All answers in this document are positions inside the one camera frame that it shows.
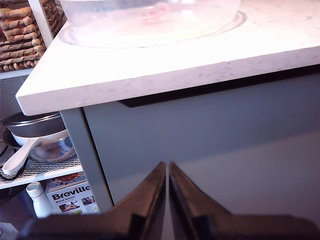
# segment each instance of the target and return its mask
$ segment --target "gray cabinet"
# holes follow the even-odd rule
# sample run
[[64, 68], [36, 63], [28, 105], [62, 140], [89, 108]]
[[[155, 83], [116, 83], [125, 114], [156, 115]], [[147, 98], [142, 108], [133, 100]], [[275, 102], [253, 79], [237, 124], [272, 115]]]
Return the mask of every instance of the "gray cabinet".
[[174, 161], [234, 213], [320, 225], [320, 74], [84, 112], [115, 203]]

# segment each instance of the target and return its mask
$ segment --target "wire shelf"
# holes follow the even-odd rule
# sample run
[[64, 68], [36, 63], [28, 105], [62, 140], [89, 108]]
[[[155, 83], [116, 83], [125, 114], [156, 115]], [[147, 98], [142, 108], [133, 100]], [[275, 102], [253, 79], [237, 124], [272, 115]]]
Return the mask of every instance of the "wire shelf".
[[[4, 172], [2, 171], [2, 166], [4, 164], [4, 162], [0, 163], [0, 174], [6, 178], [12, 177], [11, 175], [4, 174]], [[23, 173], [19, 175], [15, 180], [4, 181], [0, 179], [0, 189], [60, 177], [63, 175], [78, 173], [81, 171], [82, 167], [77, 157], [74, 157], [66, 162], [56, 164], [43, 164], [29, 160]]]

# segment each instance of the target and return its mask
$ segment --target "white countertop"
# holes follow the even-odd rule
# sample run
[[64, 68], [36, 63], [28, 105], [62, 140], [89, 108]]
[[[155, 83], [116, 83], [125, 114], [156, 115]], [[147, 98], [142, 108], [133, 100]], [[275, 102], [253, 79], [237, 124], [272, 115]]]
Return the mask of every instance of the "white countertop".
[[16, 98], [36, 115], [320, 64], [320, 0], [242, 0], [220, 35], [148, 48], [53, 40]]

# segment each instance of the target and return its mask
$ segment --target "clear plastic container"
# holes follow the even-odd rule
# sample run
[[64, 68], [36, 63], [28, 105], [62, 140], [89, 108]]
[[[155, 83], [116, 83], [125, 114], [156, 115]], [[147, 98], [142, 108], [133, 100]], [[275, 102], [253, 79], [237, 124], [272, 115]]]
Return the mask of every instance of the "clear plastic container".
[[61, 0], [77, 41], [149, 47], [215, 33], [241, 0]]

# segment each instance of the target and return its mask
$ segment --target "woven basket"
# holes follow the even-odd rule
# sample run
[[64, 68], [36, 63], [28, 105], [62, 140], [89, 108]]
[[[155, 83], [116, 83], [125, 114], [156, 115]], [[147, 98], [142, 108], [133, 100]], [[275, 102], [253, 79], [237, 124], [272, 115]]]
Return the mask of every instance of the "woven basket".
[[[7, 2], [11, 3], [11, 9], [6, 6], [0, 10], [0, 27], [5, 36], [0, 41], [0, 72], [34, 67], [46, 49], [31, 8], [14, 9], [12, 2]], [[41, 0], [41, 3], [55, 37], [61, 29], [61, 15], [53, 0]]]

